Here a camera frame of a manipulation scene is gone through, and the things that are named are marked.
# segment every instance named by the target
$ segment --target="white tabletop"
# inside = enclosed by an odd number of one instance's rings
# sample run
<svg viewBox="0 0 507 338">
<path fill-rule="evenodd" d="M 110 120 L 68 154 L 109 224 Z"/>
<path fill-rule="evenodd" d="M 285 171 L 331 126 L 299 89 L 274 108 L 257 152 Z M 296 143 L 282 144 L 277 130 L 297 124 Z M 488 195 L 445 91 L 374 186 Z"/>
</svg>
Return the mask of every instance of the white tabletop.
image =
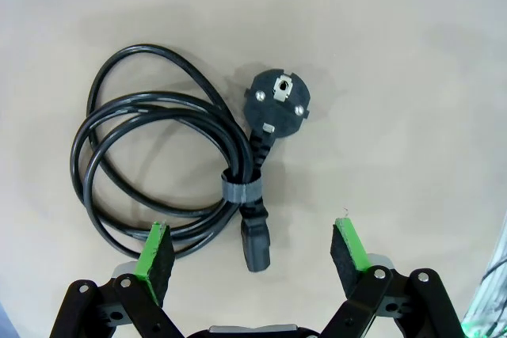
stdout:
<svg viewBox="0 0 507 338">
<path fill-rule="evenodd" d="M 281 67 L 311 91 L 310 117 L 264 167 L 272 264 L 246 270 L 240 218 L 179 260 L 164 310 L 184 334 L 210 325 L 322 329 L 344 301 L 331 225 L 347 212 L 366 249 L 408 275 L 440 273 L 463 316 L 507 204 L 505 0 L 0 0 L 0 302 L 23 338 L 48 336 L 68 285 L 105 283 L 128 258 L 103 241 L 71 186 L 68 157 L 101 64 L 129 44 L 192 61 L 241 119 L 255 74 Z M 142 89 L 200 94 L 175 66 L 129 59 L 102 100 Z M 167 202 L 219 198 L 224 161 L 160 122 L 111 152 Z M 145 226 L 100 174 L 97 196 Z M 117 336 L 137 336 L 132 327 Z M 392 321 L 368 337 L 396 336 Z"/>
</svg>

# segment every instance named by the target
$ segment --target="bolt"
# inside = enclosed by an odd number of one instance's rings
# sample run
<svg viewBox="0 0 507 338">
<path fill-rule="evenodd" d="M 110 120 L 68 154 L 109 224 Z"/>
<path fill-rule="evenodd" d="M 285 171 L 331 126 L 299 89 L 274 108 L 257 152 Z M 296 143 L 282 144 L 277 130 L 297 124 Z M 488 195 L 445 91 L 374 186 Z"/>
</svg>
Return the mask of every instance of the bolt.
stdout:
<svg viewBox="0 0 507 338">
<path fill-rule="evenodd" d="M 376 269 L 375 272 L 373 272 L 373 275 L 377 278 L 377 279 L 385 279 L 386 277 L 386 272 L 384 272 L 382 269 Z"/>
<path fill-rule="evenodd" d="M 255 93 L 255 97 L 257 98 L 257 100 L 258 100 L 259 102 L 262 102 L 264 99 L 266 99 L 266 94 L 265 94 L 265 92 L 264 92 L 264 91 L 260 91 L 260 90 L 259 90 L 259 91 L 257 91 L 257 92 Z"/>
<path fill-rule="evenodd" d="M 123 288 L 128 288 L 128 287 L 130 287 L 130 280 L 129 280 L 129 279 L 123 279 L 123 280 L 121 280 L 120 285 L 121 285 Z"/>
<path fill-rule="evenodd" d="M 417 275 L 417 278 L 423 283 L 427 283 L 429 281 L 429 276 L 426 272 L 421 272 L 419 275 Z"/>
<path fill-rule="evenodd" d="M 301 104 L 299 106 L 295 106 L 294 112 L 297 116 L 301 116 L 302 114 L 304 114 L 304 107 Z"/>
</svg>

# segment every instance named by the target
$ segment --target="power cord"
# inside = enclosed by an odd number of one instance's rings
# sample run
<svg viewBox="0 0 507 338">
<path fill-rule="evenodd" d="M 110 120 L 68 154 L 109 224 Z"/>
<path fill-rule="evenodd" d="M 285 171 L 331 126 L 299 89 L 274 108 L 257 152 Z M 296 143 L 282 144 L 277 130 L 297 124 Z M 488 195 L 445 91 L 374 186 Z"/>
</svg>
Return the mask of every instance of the power cord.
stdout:
<svg viewBox="0 0 507 338">
<path fill-rule="evenodd" d="M 119 61 L 137 53 L 158 55 L 176 64 L 197 83 L 211 102 L 183 93 L 147 91 L 131 93 L 97 107 L 97 96 L 108 73 Z M 159 103 L 174 106 L 166 107 Z M 176 258 L 205 246 L 240 210 L 247 267 L 252 272 L 262 271 L 270 264 L 270 242 L 266 224 L 268 212 L 261 197 L 260 169 L 275 140 L 299 130 L 303 119 L 308 117 L 309 103 L 308 88 L 297 75 L 285 74 L 283 70 L 260 73 L 246 93 L 244 112 L 252 129 L 249 140 L 235 122 L 223 98 L 189 61 L 158 45 L 126 47 L 104 63 L 93 81 L 86 106 L 86 119 L 71 149 L 74 190 L 99 234 L 114 248 L 133 258 L 138 258 L 139 253 L 119 243 L 105 225 L 139 240 L 146 240 L 149 230 L 129 226 L 113 218 L 94 202 L 93 179 L 98 166 L 118 188 L 137 202 L 166 215 L 193 220 L 184 226 L 171 228 L 171 237 L 177 246 Z M 97 127 L 107 120 L 129 114 L 132 114 L 130 119 L 114 127 L 103 139 L 98 138 Z M 225 157 L 228 168 L 222 175 L 223 198 L 218 203 L 199 209 L 173 207 L 135 189 L 114 169 L 106 155 L 109 147 L 129 131 L 157 120 L 176 120 L 191 127 L 210 140 Z M 89 140 L 93 154 L 82 178 L 79 162 L 86 140 Z"/>
</svg>

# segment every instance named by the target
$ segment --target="green tape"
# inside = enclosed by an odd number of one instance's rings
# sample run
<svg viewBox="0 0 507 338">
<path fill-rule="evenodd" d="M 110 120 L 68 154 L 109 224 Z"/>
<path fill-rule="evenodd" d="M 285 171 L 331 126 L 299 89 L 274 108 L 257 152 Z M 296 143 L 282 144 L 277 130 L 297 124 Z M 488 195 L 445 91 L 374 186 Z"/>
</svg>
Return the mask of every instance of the green tape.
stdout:
<svg viewBox="0 0 507 338">
<path fill-rule="evenodd" d="M 356 229 L 354 229 L 354 225 L 350 218 L 338 218 L 334 224 L 338 228 L 338 231 L 340 231 L 349 249 L 356 270 L 366 272 L 372 266 L 372 263 L 370 263 L 368 259 L 368 254 L 364 251 L 363 244 L 357 236 Z"/>
<path fill-rule="evenodd" d="M 155 222 L 151 227 L 150 234 L 144 245 L 144 249 L 139 256 L 137 265 L 135 266 L 134 275 L 137 279 L 147 285 L 151 293 L 151 297 L 158 305 L 158 299 L 154 292 L 153 285 L 150 280 L 150 270 L 153 265 L 154 259 L 157 256 L 158 247 L 162 241 L 162 237 L 166 232 L 166 225 Z"/>
</svg>

